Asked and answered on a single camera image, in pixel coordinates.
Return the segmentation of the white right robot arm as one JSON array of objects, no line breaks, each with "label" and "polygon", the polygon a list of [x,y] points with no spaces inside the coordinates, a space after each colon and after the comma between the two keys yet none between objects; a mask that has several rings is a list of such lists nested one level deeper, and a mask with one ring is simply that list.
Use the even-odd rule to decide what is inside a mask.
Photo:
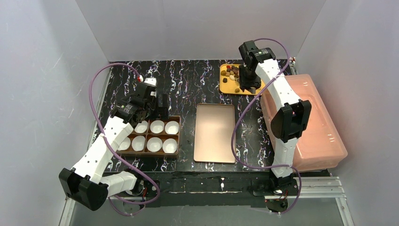
[{"label": "white right robot arm", "polygon": [[275,54],[270,48],[258,48],[255,41],[239,46],[244,64],[239,66],[239,88],[260,96],[268,91],[277,113],[271,120],[275,136],[273,172],[270,188],[283,190],[292,184],[291,176],[295,147],[306,130],[311,113],[311,103],[302,100],[287,82],[283,69],[279,69]]}]

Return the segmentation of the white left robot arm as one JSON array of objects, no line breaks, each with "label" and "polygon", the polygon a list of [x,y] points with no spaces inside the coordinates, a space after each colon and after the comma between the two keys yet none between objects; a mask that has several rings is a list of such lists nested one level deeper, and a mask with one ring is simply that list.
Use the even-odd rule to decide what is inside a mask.
[{"label": "white left robot arm", "polygon": [[67,197],[92,211],[98,210],[107,198],[133,190],[137,177],[129,170],[111,176],[103,172],[115,151],[137,126],[153,116],[168,116],[165,95],[157,97],[155,78],[137,84],[135,92],[119,101],[104,127],[84,156],[71,169],[62,169],[59,180]]}]

